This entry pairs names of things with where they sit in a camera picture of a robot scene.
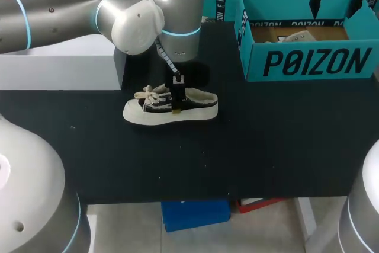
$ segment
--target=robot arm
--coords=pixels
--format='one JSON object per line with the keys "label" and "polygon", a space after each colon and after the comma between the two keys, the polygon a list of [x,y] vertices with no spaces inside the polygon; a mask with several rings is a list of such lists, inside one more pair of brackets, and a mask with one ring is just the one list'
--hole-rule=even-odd
{"label": "robot arm", "polygon": [[102,34],[124,53],[159,35],[168,56],[197,55],[203,0],[0,0],[0,53]]}

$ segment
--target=cardboard box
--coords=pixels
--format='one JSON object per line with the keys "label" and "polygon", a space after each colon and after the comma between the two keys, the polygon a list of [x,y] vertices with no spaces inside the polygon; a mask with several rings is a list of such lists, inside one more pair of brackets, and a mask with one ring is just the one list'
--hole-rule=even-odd
{"label": "cardboard box", "polygon": [[203,16],[215,21],[234,21],[238,0],[204,0]]}
{"label": "cardboard box", "polygon": [[[349,2],[322,0],[314,20],[309,0],[239,0],[235,34],[246,79],[370,77],[379,58],[379,21],[366,1],[345,18]],[[305,29],[317,41],[265,43]]]}

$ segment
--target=floor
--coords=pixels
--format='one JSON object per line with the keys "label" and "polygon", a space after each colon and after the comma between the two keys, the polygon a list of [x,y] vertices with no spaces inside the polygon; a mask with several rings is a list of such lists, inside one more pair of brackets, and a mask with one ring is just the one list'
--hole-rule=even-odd
{"label": "floor", "polygon": [[226,223],[166,233],[160,203],[90,206],[96,223],[91,253],[303,253],[303,236],[292,200]]}

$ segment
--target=red object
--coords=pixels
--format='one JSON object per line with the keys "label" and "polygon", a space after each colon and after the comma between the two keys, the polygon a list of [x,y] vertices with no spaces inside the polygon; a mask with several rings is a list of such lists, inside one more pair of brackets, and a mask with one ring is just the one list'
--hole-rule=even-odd
{"label": "red object", "polygon": [[272,198],[270,200],[262,199],[254,203],[247,204],[245,206],[242,206],[240,203],[240,200],[238,200],[236,201],[236,205],[241,213],[247,213],[247,212],[251,212],[252,210],[258,210],[261,207],[266,207],[266,206],[269,206],[270,204],[275,204],[284,200],[285,199],[283,198]]}

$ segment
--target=blue box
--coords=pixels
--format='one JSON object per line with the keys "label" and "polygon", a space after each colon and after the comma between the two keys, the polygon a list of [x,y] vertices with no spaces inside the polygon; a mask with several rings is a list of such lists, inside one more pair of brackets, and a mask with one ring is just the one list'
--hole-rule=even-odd
{"label": "blue box", "polygon": [[203,16],[216,21],[234,21],[238,0],[204,0]]}
{"label": "blue box", "polygon": [[229,203],[219,201],[164,201],[161,203],[167,232],[226,222]]}
{"label": "blue box", "polygon": [[[379,58],[379,21],[364,1],[350,19],[350,0],[239,0],[235,35],[247,81],[368,78]],[[349,40],[255,43],[254,27],[343,26]]]}

